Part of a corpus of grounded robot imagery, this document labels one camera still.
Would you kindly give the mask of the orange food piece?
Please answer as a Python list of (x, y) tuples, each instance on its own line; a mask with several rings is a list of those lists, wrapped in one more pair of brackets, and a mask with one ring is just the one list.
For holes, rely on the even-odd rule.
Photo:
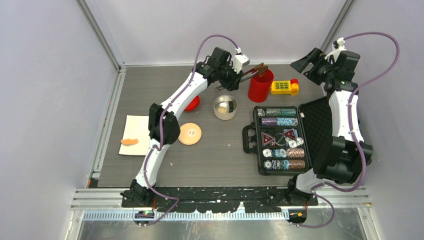
[(136, 145), (139, 143), (139, 140), (137, 138), (131, 139), (131, 138), (126, 138), (126, 139), (122, 139), (120, 141), (120, 143), (124, 146), (131, 146), (131, 145)]

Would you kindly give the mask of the metal tongs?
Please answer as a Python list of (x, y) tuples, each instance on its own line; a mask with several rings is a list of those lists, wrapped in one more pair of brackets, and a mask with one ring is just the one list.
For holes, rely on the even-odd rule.
[(239, 84), (241, 84), (241, 83), (243, 83), (243, 82), (245, 82), (245, 81), (247, 81), (247, 80), (249, 80), (249, 79), (251, 79), (251, 78), (253, 78), (253, 77), (257, 77), (257, 76), (260, 76), (260, 75), (257, 75), (257, 76), (254, 76), (253, 75), (253, 68), (251, 68), (250, 70), (248, 70), (247, 72), (244, 72), (244, 75), (243, 75), (243, 77), (241, 78), (241, 80), (240, 80), (240, 83)]

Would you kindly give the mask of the black white sushi piece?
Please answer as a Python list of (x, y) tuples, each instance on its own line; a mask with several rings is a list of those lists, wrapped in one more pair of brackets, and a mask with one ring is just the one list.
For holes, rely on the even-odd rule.
[(235, 102), (234, 101), (224, 101), (224, 102), (221, 102), (219, 106), (228, 108), (228, 110), (229, 110), (228, 114), (230, 114), (234, 111)]

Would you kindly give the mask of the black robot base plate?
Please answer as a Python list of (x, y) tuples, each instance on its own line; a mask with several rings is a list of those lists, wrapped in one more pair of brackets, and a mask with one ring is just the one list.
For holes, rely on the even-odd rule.
[(283, 207), (304, 210), (317, 206), (316, 198), (294, 198), (285, 187), (157, 187), (154, 190), (127, 189), (121, 192), (124, 208), (155, 208), (160, 213), (234, 213), (244, 207), (247, 213), (272, 213)]

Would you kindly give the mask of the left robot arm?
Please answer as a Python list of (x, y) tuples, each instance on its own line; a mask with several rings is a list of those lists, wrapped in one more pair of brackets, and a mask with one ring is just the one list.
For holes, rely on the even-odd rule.
[(159, 193), (155, 190), (157, 176), (169, 147), (177, 140), (181, 130), (179, 118), (189, 103), (211, 84), (219, 82), (228, 90), (239, 88), (244, 75), (242, 69), (250, 58), (237, 49), (235, 55), (216, 47), (205, 61), (196, 60), (183, 84), (161, 104), (149, 108), (149, 147), (142, 166), (128, 190), (121, 193), (122, 201), (148, 207)]

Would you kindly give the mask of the beige bun food piece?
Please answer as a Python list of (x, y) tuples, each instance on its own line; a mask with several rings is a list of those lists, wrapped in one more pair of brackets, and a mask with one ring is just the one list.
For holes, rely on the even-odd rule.
[(224, 106), (218, 106), (215, 110), (221, 115), (227, 115), (229, 113), (229, 109)]

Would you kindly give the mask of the red tall cup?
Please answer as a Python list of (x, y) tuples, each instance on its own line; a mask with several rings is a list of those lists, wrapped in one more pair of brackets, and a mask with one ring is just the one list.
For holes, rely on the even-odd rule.
[(247, 92), (248, 98), (255, 103), (264, 102), (268, 98), (273, 81), (274, 74), (269, 69), (262, 75), (252, 77)]

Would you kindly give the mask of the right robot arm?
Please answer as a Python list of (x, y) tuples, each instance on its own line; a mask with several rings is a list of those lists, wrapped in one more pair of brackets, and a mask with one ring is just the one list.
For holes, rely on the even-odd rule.
[(314, 48), (291, 63), (298, 73), (317, 85), (326, 96), (301, 104), (301, 126), (310, 169), (287, 183), (285, 201), (301, 205), (324, 186), (354, 184), (371, 163), (373, 147), (364, 142), (357, 115), (358, 85), (353, 82), (360, 55), (342, 50), (325, 54)]

